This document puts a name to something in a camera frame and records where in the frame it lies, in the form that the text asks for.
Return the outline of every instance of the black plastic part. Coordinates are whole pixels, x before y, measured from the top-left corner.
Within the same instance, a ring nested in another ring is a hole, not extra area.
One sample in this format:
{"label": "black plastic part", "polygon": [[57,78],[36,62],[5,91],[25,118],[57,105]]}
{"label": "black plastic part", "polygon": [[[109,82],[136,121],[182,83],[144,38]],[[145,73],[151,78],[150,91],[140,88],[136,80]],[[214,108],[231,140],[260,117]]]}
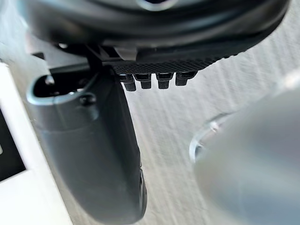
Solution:
{"label": "black plastic part", "polygon": [[151,74],[135,74],[134,77],[141,82],[142,89],[151,89]]}
{"label": "black plastic part", "polygon": [[172,80],[174,73],[168,74],[156,74],[156,79],[158,80],[158,88],[159,89],[168,89],[169,82]]}
{"label": "black plastic part", "polygon": [[0,181],[24,171],[25,165],[0,109]]}
{"label": "black plastic part", "polygon": [[[133,224],[144,216],[147,191],[121,83],[109,68],[78,91],[69,79],[55,75],[56,94],[45,76],[28,91],[43,149],[89,215],[104,224]],[[61,91],[64,85],[70,93]]]}
{"label": "black plastic part", "polygon": [[164,12],[125,10],[94,0],[18,0],[17,6],[30,30],[49,42],[160,48],[262,32],[285,14],[289,2],[198,0]]}
{"label": "black plastic part", "polygon": [[176,86],[185,86],[189,79],[193,79],[197,75],[198,71],[186,72],[186,73],[176,73]]}
{"label": "black plastic part", "polygon": [[127,91],[136,91],[135,80],[132,74],[121,74],[119,78],[120,81],[124,83]]}

